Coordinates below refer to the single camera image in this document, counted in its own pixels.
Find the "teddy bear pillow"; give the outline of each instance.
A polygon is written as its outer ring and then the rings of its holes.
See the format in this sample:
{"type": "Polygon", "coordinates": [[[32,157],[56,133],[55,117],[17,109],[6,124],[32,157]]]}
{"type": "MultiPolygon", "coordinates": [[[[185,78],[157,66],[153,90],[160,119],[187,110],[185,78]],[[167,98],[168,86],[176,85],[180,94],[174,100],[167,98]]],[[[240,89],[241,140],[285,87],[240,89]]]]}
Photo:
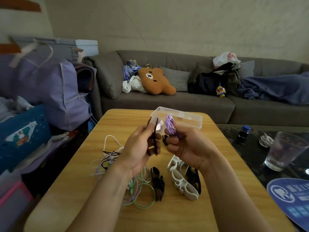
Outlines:
{"type": "Polygon", "coordinates": [[[176,93],[176,89],[169,84],[168,79],[164,77],[163,71],[160,68],[142,67],[138,70],[138,75],[141,78],[143,87],[148,93],[164,93],[167,95],[176,93]]]}

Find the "black table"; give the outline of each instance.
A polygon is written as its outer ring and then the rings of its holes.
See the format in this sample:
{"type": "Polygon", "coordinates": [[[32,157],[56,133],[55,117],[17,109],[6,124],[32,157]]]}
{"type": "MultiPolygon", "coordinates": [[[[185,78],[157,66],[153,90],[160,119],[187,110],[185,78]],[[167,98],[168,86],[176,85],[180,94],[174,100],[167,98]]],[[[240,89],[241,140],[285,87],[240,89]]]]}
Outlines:
{"type": "MultiPolygon", "coordinates": [[[[305,170],[309,168],[309,148],[284,168],[283,171],[276,172],[264,164],[269,148],[262,147],[259,144],[260,137],[264,135],[263,131],[252,129],[245,143],[237,144],[235,140],[239,134],[239,128],[227,127],[220,128],[220,130],[265,188],[271,180],[277,178],[299,178],[309,180],[309,175],[305,173],[305,170]]],[[[265,131],[265,133],[273,139],[277,134],[275,131],[265,131]]],[[[309,142],[309,133],[293,134],[309,142]]],[[[295,223],[293,224],[299,231],[304,231],[295,223]]]]}

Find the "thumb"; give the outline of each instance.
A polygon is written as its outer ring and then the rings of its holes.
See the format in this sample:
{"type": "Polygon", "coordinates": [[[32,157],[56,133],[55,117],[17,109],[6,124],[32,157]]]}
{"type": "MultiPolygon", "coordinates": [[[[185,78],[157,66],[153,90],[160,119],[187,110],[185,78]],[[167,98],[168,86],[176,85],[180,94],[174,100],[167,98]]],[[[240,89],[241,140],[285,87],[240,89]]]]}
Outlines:
{"type": "Polygon", "coordinates": [[[152,135],[154,130],[155,130],[155,124],[149,123],[147,128],[143,131],[142,135],[148,139],[152,135]]]}
{"type": "Polygon", "coordinates": [[[182,126],[175,121],[173,123],[173,126],[176,129],[176,132],[181,133],[183,135],[187,135],[192,129],[192,128],[189,128],[189,127],[186,127],[186,126],[182,126]]]}

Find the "wall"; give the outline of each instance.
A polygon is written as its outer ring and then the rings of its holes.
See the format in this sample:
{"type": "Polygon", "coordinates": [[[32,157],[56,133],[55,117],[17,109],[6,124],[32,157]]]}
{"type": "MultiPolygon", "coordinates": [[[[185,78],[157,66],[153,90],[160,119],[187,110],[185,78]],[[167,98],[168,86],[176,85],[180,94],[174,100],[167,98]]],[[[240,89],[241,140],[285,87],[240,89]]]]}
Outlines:
{"type": "Polygon", "coordinates": [[[42,12],[0,9],[1,43],[8,43],[9,35],[53,37],[44,0],[31,1],[39,3],[42,12]]]}
{"type": "Polygon", "coordinates": [[[152,50],[309,62],[309,0],[45,0],[56,37],[152,50]]]}

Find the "blue box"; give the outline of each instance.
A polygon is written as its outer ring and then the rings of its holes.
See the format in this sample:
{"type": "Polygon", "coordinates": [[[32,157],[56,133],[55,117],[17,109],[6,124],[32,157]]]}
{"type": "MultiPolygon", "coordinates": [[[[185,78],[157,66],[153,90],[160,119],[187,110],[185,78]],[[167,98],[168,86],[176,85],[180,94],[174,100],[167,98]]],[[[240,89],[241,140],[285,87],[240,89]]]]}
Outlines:
{"type": "Polygon", "coordinates": [[[0,123],[0,174],[12,171],[51,138],[44,105],[38,105],[0,123]]]}

